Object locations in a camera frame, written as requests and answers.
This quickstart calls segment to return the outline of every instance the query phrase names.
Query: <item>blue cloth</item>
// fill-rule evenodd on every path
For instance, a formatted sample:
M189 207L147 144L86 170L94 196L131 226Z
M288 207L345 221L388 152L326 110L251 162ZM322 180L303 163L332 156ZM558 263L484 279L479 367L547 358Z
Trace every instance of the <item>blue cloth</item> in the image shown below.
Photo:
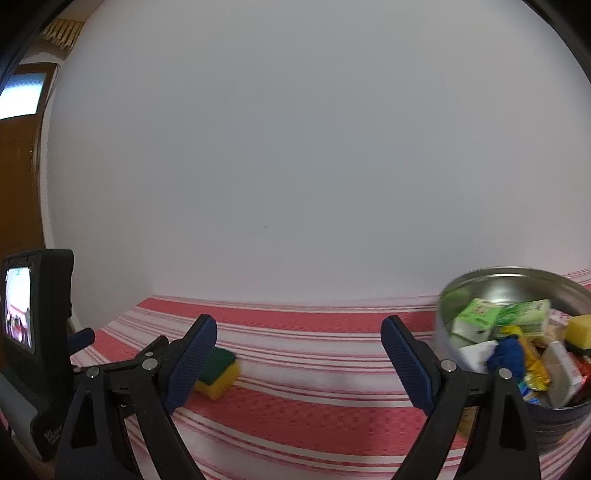
M486 361L486 368L490 373L494 373L500 367L508 368L517 383L521 382L525 376L525 359L517 335L509 335L498 342L494 353Z

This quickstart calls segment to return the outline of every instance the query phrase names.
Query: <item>striped fabric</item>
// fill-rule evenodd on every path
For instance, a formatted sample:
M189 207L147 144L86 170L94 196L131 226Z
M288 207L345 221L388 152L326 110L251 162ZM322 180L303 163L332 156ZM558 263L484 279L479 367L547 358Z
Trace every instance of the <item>striped fabric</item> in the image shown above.
M571 275L591 283L591 272ZM433 297L379 307L304 308L150 297L73 356L77 365L127 359L158 335L182 337L201 313L217 320L217 345L236 353L242 376L218 402L192 394L174 421L208 479L390 479L425 417L413 408L382 349L379 325L397 313L429 340ZM146 479L158 479L137 421L127 422ZM541 457L557 479L591 430L591 418ZM453 442L440 479L451 479L464 441Z

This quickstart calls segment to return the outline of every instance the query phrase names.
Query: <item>small display screen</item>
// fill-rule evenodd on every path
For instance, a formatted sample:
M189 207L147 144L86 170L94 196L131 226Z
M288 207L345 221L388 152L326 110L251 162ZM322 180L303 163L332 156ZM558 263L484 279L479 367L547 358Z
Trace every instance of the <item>small display screen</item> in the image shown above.
M6 272L6 302L4 305L6 335L33 351L31 326L31 269L10 268Z

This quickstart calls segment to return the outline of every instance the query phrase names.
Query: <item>kitchen sponge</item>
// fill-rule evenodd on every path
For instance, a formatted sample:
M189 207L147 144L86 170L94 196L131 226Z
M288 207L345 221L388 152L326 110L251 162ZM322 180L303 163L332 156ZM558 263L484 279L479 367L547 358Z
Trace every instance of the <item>kitchen sponge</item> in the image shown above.
M564 343L579 355L591 353L591 315L572 317L566 327Z
M236 355L229 350L214 347L193 389L215 401L232 386L238 376L240 367Z

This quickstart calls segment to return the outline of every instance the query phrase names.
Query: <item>green package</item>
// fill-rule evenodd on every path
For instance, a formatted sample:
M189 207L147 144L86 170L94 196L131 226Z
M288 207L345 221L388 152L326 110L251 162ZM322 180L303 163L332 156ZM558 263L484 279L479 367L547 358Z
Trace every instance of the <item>green package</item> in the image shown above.
M529 340L542 338L550 313L549 300L526 301L507 305L496 317L493 335L498 335L501 327L515 325L521 328Z
M474 299L453 319L452 334L472 343L486 342L502 309L487 300Z

